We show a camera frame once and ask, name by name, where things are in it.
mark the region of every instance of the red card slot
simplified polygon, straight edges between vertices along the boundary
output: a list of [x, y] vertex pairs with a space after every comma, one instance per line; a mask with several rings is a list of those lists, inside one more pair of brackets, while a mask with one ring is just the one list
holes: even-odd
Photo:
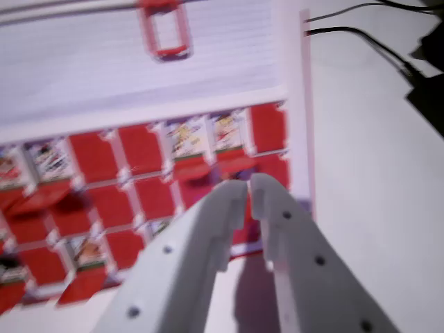
[[45, 226], [46, 211], [31, 214], [19, 214], [15, 216], [6, 216], [6, 222], [15, 241], [18, 244], [30, 243], [33, 241], [44, 241], [48, 235]]
[[88, 190], [104, 228], [125, 225], [133, 222], [133, 209], [125, 191], [116, 185], [97, 187]]
[[162, 155], [157, 135], [146, 125], [119, 128], [126, 160], [133, 175], [162, 170]]
[[25, 282], [0, 284], [0, 314], [12, 309], [25, 294]]
[[174, 178], [176, 180], [196, 180], [211, 172], [210, 166], [203, 156], [183, 158], [174, 163]]
[[69, 140], [86, 183], [117, 177], [119, 170], [111, 144], [99, 132], [72, 135]]
[[253, 137], [258, 153], [285, 147], [285, 118], [277, 103], [255, 105], [250, 108]]
[[90, 203], [80, 193], [69, 192], [49, 208], [61, 237], [88, 232], [91, 228], [88, 211]]
[[102, 289], [106, 277], [104, 266], [77, 272], [76, 278], [63, 291], [57, 304], [64, 305], [90, 299], [97, 291]]
[[213, 189], [210, 175], [196, 180], [179, 181], [180, 196], [185, 208], [188, 209]]
[[19, 253], [20, 259], [31, 271], [37, 285], [63, 282], [67, 273], [59, 254], [48, 248], [34, 248]]
[[118, 269], [133, 266], [139, 251], [144, 249], [143, 239], [132, 230], [107, 234], [106, 239]]
[[[142, 26], [145, 30], [149, 51], [159, 58], [181, 56], [189, 49], [189, 34], [186, 23], [186, 14], [183, 6], [178, 0], [141, 0], [139, 6], [142, 8]], [[178, 32], [179, 45], [168, 49], [160, 48], [157, 38], [157, 30], [153, 15], [159, 11], [174, 11], [176, 14], [176, 30]]]
[[270, 154], [255, 157], [257, 161], [257, 172], [273, 176], [284, 187], [289, 188], [289, 171], [286, 160], [281, 160], [278, 154]]
[[135, 189], [147, 219], [160, 219], [174, 215], [174, 202], [168, 184], [159, 177], [136, 180]]

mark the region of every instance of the screw hole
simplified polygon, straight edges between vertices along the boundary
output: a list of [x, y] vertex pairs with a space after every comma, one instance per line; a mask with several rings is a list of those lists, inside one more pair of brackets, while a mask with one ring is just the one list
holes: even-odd
[[171, 246], [171, 245], [166, 245], [166, 246], [164, 246], [164, 253], [165, 254], [169, 254], [169, 253], [171, 253], [171, 252], [173, 252], [173, 247]]
[[129, 318], [136, 318], [140, 315], [140, 309], [138, 307], [130, 307], [127, 315]]
[[361, 329], [362, 329], [362, 332], [372, 332], [373, 325], [370, 321], [364, 320], [361, 322]]
[[315, 256], [314, 262], [316, 262], [319, 266], [325, 265], [325, 259], [324, 259], [324, 257], [322, 257], [320, 255]]

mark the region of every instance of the red card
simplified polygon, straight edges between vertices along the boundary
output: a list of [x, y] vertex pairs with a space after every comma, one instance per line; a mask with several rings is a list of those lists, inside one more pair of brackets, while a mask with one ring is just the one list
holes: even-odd
[[147, 219], [160, 219], [174, 215], [174, 202], [169, 184], [164, 184], [159, 177], [134, 181], [142, 209]]
[[0, 284], [0, 314], [12, 309], [25, 294], [25, 282]]
[[181, 180], [178, 182], [180, 196], [186, 209], [197, 203], [213, 189], [210, 175], [197, 180]]
[[9, 228], [18, 244], [44, 241], [48, 235], [45, 225], [46, 212], [6, 216]]
[[61, 237], [88, 232], [91, 228], [89, 203], [80, 193], [69, 193], [49, 210]]
[[97, 187], [88, 190], [93, 205], [97, 208], [104, 228], [133, 222], [133, 209], [128, 195], [117, 185]]
[[277, 103], [255, 105], [250, 108], [253, 137], [258, 153], [285, 147], [285, 118]]
[[174, 178], [176, 180], [196, 180], [211, 172], [210, 166], [203, 156], [186, 157], [174, 162]]
[[23, 199], [23, 189], [11, 189], [8, 191], [0, 191], [0, 209], [4, 213], [18, 200]]
[[142, 237], [132, 230], [106, 234], [106, 239], [118, 269], [130, 268], [134, 265], [139, 251], [145, 246]]
[[71, 145], [85, 182], [99, 182], [117, 177], [111, 143], [100, 132], [71, 135]]
[[63, 291], [57, 304], [63, 305], [90, 299], [97, 291], [102, 289], [106, 276], [104, 266], [77, 272], [76, 278]]
[[119, 136], [133, 175], [162, 170], [157, 135], [146, 124], [119, 128]]
[[39, 286], [63, 282], [67, 275], [59, 254], [46, 247], [23, 250], [19, 257], [29, 267]]

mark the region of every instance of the black cable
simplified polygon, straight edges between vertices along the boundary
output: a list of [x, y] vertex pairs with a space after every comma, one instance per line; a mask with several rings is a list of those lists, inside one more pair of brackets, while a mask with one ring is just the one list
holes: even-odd
[[[362, 7], [367, 7], [367, 6], [387, 6], [387, 7], [393, 7], [393, 6], [388, 5], [387, 3], [381, 3], [381, 2], [360, 3], [359, 5], [351, 6], [351, 7], [345, 8], [343, 10], [338, 10], [337, 12], [332, 12], [330, 14], [321, 15], [321, 16], [317, 16], [317, 17], [312, 17], [311, 19], [306, 20], [306, 22], [314, 22], [314, 21], [319, 21], [320, 19], [328, 19], [329, 17], [337, 16], [337, 15], [343, 14], [345, 12], [350, 12], [351, 10], [362, 8]], [[422, 14], [433, 15], [432, 12], [427, 12], [427, 11], [422, 11], [422, 10], [415, 10], [415, 12], [420, 12]]]
[[425, 77], [421, 74], [421, 72], [418, 71], [410, 62], [407, 62], [402, 56], [400, 56], [394, 50], [390, 49], [388, 46], [382, 44], [379, 40], [376, 40], [374, 37], [370, 36], [369, 34], [365, 33], [362, 30], [352, 28], [349, 26], [332, 26], [329, 28], [308, 30], [307, 35], [312, 36], [312, 35], [318, 35], [319, 33], [333, 33], [337, 31], [346, 31], [349, 33], [354, 33], [355, 35], [363, 37], [372, 45], [378, 46], [379, 48], [383, 49], [385, 52], [387, 52], [388, 54], [390, 54], [391, 56], [393, 56], [395, 59], [399, 60], [402, 63], [404, 68], [407, 70], [407, 73], [403, 72], [403, 74], [407, 75], [409, 80], [413, 79], [414, 81], [418, 82], [425, 79]]
[[389, 0], [378, 0], [379, 2], [385, 3], [388, 6], [391, 7], [395, 7], [395, 8], [400, 8], [400, 9], [404, 9], [404, 10], [411, 10], [411, 11], [419, 11], [419, 10], [440, 10], [440, 9], [444, 9], [444, 3], [441, 3], [439, 5], [434, 5], [434, 6], [410, 6], [410, 5], [404, 5], [402, 3], [398, 3], [398, 2], [393, 2], [393, 1], [389, 1]]

